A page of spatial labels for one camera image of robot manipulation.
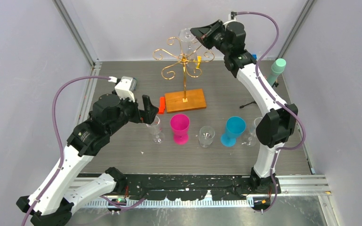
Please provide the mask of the pink wine glass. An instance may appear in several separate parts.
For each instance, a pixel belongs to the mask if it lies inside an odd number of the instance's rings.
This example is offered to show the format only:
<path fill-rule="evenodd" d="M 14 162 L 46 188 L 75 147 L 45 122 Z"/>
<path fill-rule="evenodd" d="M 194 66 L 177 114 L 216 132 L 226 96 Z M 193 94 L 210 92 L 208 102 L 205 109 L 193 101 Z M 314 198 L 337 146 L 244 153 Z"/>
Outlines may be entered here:
<path fill-rule="evenodd" d="M 170 126 L 173 132 L 173 140 L 178 145 L 184 145 L 188 142 L 189 136 L 189 117 L 184 114 L 176 114 L 170 120 Z"/>

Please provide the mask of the clear textured wine glass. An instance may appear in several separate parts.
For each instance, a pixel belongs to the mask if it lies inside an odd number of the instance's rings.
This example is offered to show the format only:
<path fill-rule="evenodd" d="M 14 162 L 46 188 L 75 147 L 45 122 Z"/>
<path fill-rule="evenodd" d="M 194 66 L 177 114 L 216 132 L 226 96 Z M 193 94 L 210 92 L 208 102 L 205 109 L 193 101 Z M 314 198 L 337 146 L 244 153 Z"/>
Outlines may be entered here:
<path fill-rule="evenodd" d="M 198 135 L 199 144 L 204 148 L 209 147 L 211 145 L 214 137 L 215 137 L 215 130 L 211 126 L 203 126 L 199 130 L 199 135 Z"/>

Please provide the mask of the blue wine glass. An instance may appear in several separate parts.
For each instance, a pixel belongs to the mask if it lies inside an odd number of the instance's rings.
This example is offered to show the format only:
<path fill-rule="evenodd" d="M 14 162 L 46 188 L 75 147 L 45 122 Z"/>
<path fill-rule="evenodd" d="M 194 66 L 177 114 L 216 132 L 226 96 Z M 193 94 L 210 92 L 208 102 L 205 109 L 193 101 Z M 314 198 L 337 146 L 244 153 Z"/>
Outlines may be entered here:
<path fill-rule="evenodd" d="M 242 118 L 230 117 L 226 122 L 224 133 L 221 135 L 221 143 L 225 147 L 234 146 L 237 138 L 245 132 L 246 127 L 246 122 Z"/>

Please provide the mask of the clear stemmed wine glass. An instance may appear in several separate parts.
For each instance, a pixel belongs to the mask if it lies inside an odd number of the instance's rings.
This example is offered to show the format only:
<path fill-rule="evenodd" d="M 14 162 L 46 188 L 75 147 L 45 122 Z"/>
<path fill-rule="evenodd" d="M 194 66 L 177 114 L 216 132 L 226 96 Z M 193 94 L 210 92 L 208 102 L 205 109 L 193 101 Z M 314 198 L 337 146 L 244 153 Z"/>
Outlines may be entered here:
<path fill-rule="evenodd" d="M 256 128 L 261 122 L 262 117 L 255 118 L 248 130 L 242 136 L 242 145 L 255 146 L 258 139 L 256 135 Z"/>

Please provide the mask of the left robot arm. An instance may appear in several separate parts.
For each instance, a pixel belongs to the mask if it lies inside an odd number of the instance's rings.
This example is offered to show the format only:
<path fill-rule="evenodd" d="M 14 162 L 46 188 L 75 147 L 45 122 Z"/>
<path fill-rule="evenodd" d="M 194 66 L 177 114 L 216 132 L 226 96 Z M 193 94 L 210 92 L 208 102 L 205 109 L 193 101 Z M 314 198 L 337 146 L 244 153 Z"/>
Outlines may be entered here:
<path fill-rule="evenodd" d="M 77 125 L 67 140 L 55 167 L 40 187 L 16 205 L 31 215 L 34 226 L 64 226 L 71 216 L 90 201 L 107 193 L 120 195 L 127 186 L 126 176 L 111 167 L 97 179 L 75 190 L 69 187 L 81 170 L 109 143 L 110 137 L 129 122 L 152 124 L 159 109 L 148 95 L 142 96 L 144 108 L 129 98 L 102 95 L 93 104 L 86 121 Z"/>

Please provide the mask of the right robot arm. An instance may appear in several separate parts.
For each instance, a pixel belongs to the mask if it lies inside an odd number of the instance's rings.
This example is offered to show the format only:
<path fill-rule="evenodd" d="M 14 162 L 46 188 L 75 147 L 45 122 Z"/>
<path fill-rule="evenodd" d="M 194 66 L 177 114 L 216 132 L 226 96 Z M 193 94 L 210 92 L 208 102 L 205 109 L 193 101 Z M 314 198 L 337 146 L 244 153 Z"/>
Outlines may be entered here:
<path fill-rule="evenodd" d="M 275 180 L 279 151 L 294 133 L 298 108 L 287 104 L 259 72 L 258 61 L 245 49 L 246 32 L 240 22 L 191 28 L 190 32 L 207 49 L 216 48 L 224 55 L 228 71 L 249 91 L 262 114 L 256 127 L 260 142 L 257 161 L 251 169 L 250 189 L 263 193 Z"/>

